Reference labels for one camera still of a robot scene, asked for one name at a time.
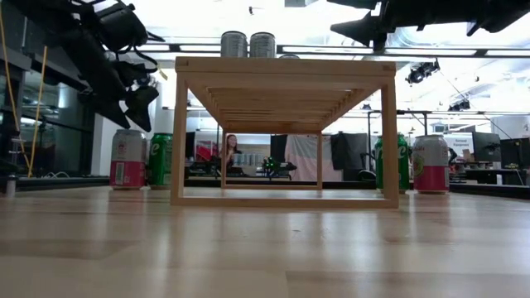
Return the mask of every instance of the green object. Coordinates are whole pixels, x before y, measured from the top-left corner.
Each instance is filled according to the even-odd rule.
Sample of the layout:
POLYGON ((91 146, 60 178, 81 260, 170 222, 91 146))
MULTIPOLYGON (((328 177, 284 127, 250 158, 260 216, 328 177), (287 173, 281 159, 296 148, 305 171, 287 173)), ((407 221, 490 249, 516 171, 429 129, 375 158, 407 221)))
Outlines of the green object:
MULTIPOLYGON (((378 138, 375 143, 375 185, 378 190, 383 189, 383 139, 378 138)), ((397 156, 399 158, 399 189, 408 190, 410 187, 408 176, 408 144, 405 137, 399 133, 397 135, 397 156)))
POLYGON ((171 153, 173 152, 173 135, 155 133, 149 150, 149 167, 147 180, 150 185, 171 184, 171 153))

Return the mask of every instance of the wooden frame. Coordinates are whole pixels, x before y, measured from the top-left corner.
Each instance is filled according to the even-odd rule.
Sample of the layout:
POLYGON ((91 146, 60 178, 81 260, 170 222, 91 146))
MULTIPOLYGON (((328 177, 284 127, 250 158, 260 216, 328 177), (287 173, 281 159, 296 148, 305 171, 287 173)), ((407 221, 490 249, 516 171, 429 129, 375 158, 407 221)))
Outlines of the wooden frame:
MULTIPOLYGON (((396 66, 389 62, 177 57, 171 204, 252 207, 397 208, 399 197, 396 66), (384 199, 189 198, 184 194, 188 89, 231 133, 313 134, 318 137, 317 184, 277 186, 280 190, 322 190, 322 131, 381 89, 384 199)), ((271 189, 268 185, 221 185, 227 189, 271 189)))

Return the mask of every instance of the long hair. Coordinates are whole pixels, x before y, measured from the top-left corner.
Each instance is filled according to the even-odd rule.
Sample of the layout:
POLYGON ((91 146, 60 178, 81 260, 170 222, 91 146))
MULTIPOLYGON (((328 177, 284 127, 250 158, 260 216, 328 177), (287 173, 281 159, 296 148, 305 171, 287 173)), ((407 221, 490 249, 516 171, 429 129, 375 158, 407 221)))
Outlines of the long hair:
POLYGON ((228 136, 226 136, 226 145, 224 146, 224 149, 226 150, 225 154, 228 154, 229 152, 229 139, 230 137, 235 137, 235 146, 234 146, 234 152, 237 152, 238 151, 238 137, 236 137, 234 134, 229 134, 228 136))

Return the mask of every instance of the ceiling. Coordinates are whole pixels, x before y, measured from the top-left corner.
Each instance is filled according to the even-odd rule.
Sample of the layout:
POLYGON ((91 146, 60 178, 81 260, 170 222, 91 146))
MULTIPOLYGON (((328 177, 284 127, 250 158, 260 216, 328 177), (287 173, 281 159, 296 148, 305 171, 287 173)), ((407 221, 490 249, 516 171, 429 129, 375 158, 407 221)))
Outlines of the ceiling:
MULTIPOLYGON (((109 0, 100 6, 112 2, 109 0)), ((296 8, 285 7, 285 0, 124 2, 135 5, 135 13, 149 31, 173 43, 219 43, 223 32, 238 30, 247 36, 268 31, 275 35, 277 44, 283 45, 352 46, 351 39, 331 32, 330 25, 360 19, 367 13, 367 10, 326 0, 296 8), (249 7, 253 8, 253 15, 249 13, 249 7)), ((472 37, 465 35, 466 24, 427 26, 420 32, 416 28, 402 28, 388 38, 387 46, 530 47, 530 34, 526 33, 529 27, 530 15, 500 33, 490 34, 482 30, 472 37)), ((530 111, 529 60, 444 58, 439 61, 441 72, 413 86, 405 82, 410 65, 398 71, 398 108, 447 110, 448 105, 463 94, 477 109, 520 111, 527 108, 530 111), (528 104, 520 103, 521 99, 526 99, 528 104)), ((371 106, 378 108, 378 100, 373 100, 371 106)))

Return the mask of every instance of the woman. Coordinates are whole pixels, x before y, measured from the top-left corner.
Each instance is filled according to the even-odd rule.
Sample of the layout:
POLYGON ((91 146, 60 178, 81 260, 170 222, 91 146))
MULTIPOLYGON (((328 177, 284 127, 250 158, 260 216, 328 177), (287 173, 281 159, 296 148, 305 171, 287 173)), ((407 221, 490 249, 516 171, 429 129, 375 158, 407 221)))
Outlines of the woman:
POLYGON ((226 137, 226 145, 224 146, 224 152, 226 154, 226 165, 227 170, 234 165, 234 154, 241 154, 238 150, 238 138, 231 134, 226 137))

